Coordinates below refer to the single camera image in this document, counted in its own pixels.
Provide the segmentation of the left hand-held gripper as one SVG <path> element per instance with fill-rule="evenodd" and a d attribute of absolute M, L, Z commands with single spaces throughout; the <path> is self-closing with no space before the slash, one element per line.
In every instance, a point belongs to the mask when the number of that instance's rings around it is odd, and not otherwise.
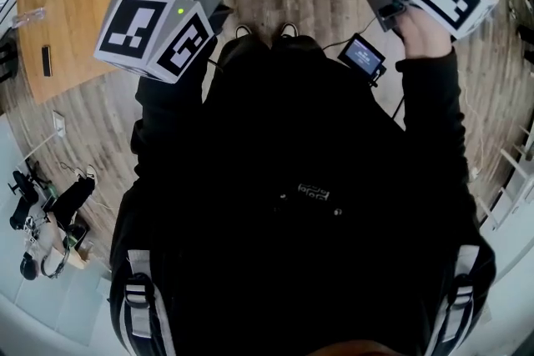
<path fill-rule="evenodd" d="M 94 57 L 176 83 L 231 12 L 223 0 L 111 0 Z"/>

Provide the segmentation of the person's right hand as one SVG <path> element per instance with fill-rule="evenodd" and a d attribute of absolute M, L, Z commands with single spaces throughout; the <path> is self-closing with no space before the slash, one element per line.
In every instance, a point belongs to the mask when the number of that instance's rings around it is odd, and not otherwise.
<path fill-rule="evenodd" d="M 451 53 L 451 35 L 424 10 L 408 6 L 395 20 L 406 58 L 443 58 Z"/>

